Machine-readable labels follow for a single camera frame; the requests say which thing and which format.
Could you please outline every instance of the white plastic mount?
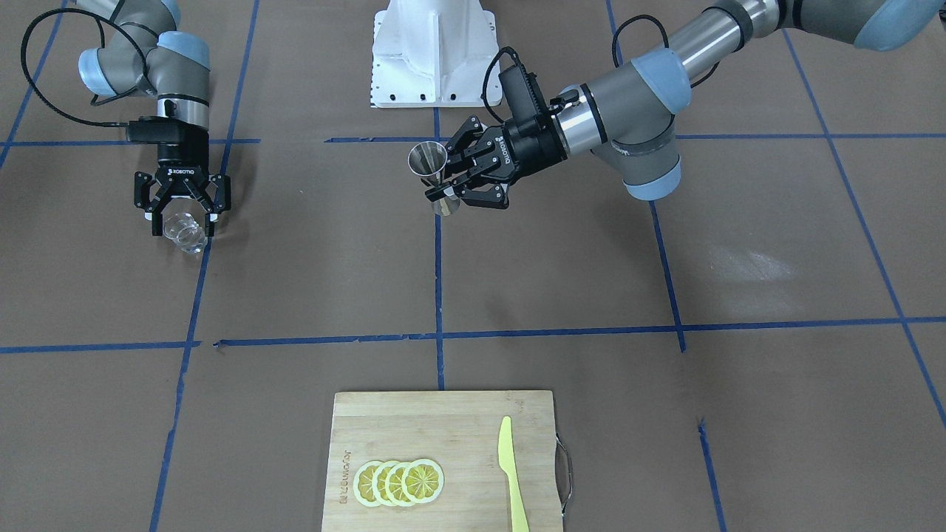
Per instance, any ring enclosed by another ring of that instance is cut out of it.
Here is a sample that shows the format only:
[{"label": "white plastic mount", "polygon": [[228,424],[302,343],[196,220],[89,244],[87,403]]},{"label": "white plastic mount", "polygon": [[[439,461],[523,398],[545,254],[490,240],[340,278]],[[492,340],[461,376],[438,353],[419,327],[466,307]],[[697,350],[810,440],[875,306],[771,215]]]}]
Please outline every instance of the white plastic mount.
[{"label": "white plastic mount", "polygon": [[[375,15],[372,107],[482,107],[499,51],[496,16],[480,0],[391,0]],[[486,97],[499,105],[499,67]]]}]

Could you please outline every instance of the cutting board handle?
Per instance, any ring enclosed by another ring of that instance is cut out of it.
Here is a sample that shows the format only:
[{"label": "cutting board handle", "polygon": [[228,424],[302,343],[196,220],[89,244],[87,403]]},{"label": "cutting board handle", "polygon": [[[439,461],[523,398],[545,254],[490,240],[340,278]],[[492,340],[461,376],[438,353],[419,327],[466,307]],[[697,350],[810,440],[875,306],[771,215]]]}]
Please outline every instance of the cutting board handle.
[{"label": "cutting board handle", "polygon": [[571,468],[571,454],[569,453],[569,449],[565,447],[564,443],[562,443],[562,436],[560,436],[558,433],[555,434],[555,447],[556,449],[562,450],[561,453],[557,452],[555,454],[555,468],[558,470],[558,462],[559,462],[558,459],[559,457],[564,456],[565,468],[566,468],[566,473],[567,473],[566,479],[569,482],[568,487],[563,490],[562,487],[558,485],[558,480],[559,480],[558,475],[557,474],[555,475],[555,484],[558,487],[558,497],[559,497],[559,501],[561,501],[562,503],[562,519],[565,519],[565,514],[569,507],[569,502],[571,502],[571,495],[574,494],[574,484],[572,483],[574,470]]}]

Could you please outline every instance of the wooden cutting board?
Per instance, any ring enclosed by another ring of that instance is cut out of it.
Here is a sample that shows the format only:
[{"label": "wooden cutting board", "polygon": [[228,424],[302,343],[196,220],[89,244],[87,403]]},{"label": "wooden cutting board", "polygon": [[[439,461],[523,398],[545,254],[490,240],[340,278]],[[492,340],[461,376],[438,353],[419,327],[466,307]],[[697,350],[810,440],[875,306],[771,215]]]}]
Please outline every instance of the wooden cutting board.
[{"label": "wooden cutting board", "polygon": [[[499,425],[513,443],[530,532],[562,532],[555,486],[552,392],[379,392],[335,396],[323,532],[512,532],[509,488],[499,468]],[[444,489],[427,505],[375,507],[354,495],[372,460],[430,458]]]}]

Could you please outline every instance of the lemon slice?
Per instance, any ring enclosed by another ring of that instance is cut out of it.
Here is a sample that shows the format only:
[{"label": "lemon slice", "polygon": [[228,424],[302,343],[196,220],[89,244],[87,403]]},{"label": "lemon slice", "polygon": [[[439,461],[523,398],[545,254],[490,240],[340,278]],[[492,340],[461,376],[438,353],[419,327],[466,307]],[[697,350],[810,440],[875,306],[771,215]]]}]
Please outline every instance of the lemon slice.
[{"label": "lemon slice", "polygon": [[396,506],[394,503],[389,501],[385,496],[385,488],[388,485],[388,473],[391,472],[391,469],[400,464],[398,460],[389,460],[379,465],[375,472],[371,475],[371,492],[375,495],[375,500],[385,506]]},{"label": "lemon slice", "polygon": [[411,462],[401,462],[391,468],[388,471],[388,476],[384,479],[384,498],[394,503],[395,506],[402,508],[409,508],[416,504],[411,502],[411,499],[408,499],[407,495],[404,494],[402,484],[404,473],[410,466]]},{"label": "lemon slice", "polygon": [[426,458],[411,462],[401,478],[401,489],[412,503],[432,503],[444,489],[444,470]]},{"label": "lemon slice", "polygon": [[381,506],[381,503],[377,500],[375,493],[371,489],[372,483],[374,482],[375,470],[377,470],[377,467],[380,465],[381,462],[377,460],[368,462],[361,466],[358,472],[355,473],[355,498],[359,503],[369,508]]}]

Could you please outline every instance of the knife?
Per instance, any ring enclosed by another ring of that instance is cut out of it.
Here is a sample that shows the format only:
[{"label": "knife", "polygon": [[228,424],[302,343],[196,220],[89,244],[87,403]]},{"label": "knife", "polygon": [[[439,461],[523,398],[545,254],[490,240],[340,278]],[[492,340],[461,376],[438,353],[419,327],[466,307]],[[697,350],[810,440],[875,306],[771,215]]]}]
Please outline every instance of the knife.
[{"label": "knife", "polygon": [[519,492],[519,477],[516,473],[516,454],[513,451],[513,420],[506,416],[499,426],[499,467],[509,478],[509,506],[513,514],[513,532],[529,532],[526,508]]}]

